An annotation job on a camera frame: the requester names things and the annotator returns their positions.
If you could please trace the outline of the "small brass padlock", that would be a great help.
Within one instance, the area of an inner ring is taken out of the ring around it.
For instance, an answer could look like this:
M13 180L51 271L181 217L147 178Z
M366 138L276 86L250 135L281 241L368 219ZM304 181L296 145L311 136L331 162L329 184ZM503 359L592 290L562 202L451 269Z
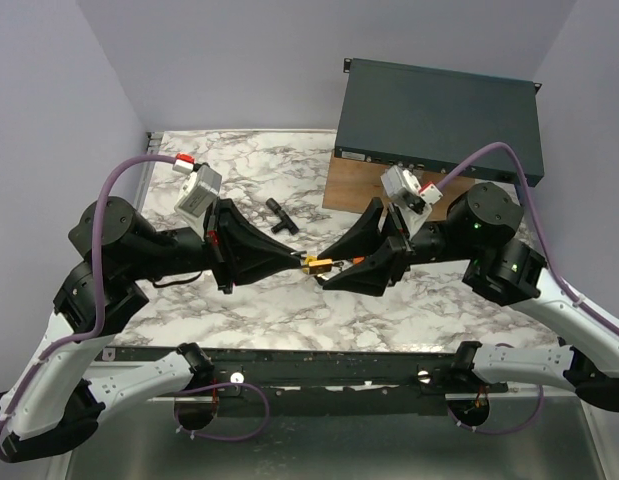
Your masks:
M334 267L332 259L317 259L311 264L314 275L320 275L330 272Z

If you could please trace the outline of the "yellow padlock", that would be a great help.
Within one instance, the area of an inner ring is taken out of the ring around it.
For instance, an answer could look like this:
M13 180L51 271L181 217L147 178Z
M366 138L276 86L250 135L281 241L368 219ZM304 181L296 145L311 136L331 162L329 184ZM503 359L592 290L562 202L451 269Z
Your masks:
M314 275L311 264L315 262L316 260L317 258L315 256L306 256L303 259L303 263L301 266L302 272L307 275Z

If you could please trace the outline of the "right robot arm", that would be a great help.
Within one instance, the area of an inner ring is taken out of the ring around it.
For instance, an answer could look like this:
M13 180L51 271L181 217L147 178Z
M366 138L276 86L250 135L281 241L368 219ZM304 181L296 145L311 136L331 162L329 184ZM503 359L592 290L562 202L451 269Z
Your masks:
M516 239L523 209L492 182L474 185L442 221L408 230L396 206L373 199L363 215L320 259L361 261L326 280L326 290L380 296L411 265L465 260L472 292L551 329L561 340L548 349L464 342L445 376L458 390L513 381L575 393L600 409L619 412L619 320L595 320L594 308L570 297L538 251Z

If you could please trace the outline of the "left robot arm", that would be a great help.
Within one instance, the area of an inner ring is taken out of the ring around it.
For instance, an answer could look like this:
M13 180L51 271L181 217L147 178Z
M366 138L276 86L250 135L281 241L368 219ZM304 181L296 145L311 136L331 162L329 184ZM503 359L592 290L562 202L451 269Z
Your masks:
M215 378L203 350L184 343L126 375L87 379L95 356L148 302L142 281L211 272L222 292L296 269L301 257L216 200L200 230L155 229L126 200L110 196L83 213L69 238L81 262L53 301L25 372L0 393L0 460L19 463L69 452L111 415L150 398L203 393Z

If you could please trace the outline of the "wooden board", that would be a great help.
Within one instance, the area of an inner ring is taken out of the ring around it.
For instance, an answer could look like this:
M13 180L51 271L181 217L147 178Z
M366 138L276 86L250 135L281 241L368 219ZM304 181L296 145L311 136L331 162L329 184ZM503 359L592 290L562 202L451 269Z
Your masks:
M379 197L388 203L384 193L381 175L388 169L382 164L373 164L331 156L323 196L322 207L349 213L362 213L371 199ZM443 198L434 207L429 219L444 220L451 203L469 190L476 181L458 177L443 190Z

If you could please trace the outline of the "dark teal network switch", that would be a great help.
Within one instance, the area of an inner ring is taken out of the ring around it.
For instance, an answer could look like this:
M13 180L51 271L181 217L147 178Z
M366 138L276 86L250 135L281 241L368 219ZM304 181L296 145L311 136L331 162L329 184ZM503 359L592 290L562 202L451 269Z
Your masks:
M336 156L448 173L503 142L529 186L544 177L535 82L360 58L346 71Z

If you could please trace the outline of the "aluminium side rail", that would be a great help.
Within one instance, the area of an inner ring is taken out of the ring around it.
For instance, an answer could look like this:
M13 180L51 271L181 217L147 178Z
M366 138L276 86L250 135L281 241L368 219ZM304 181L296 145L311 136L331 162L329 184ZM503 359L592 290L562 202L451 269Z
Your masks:
M148 132L146 154L158 154L162 145L163 138L164 131ZM133 195L133 199L130 201L130 203L138 211L140 211L143 208L145 198L149 189L149 184L154 170L154 164L146 162L141 164L140 166L134 167L134 170L138 174L138 182Z

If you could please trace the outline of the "black table edge rail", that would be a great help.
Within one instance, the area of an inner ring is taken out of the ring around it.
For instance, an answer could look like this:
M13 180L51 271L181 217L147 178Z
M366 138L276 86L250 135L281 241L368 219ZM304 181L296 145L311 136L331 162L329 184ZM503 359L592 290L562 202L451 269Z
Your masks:
M83 404L98 420L155 397L189 407L209 387L208 406L194 414L250 417L356 416L416 413L443 415L449 394L506 391L469 369L465 353L355 353L285 350L126 349L116 360L135 360L125 373L85 380Z

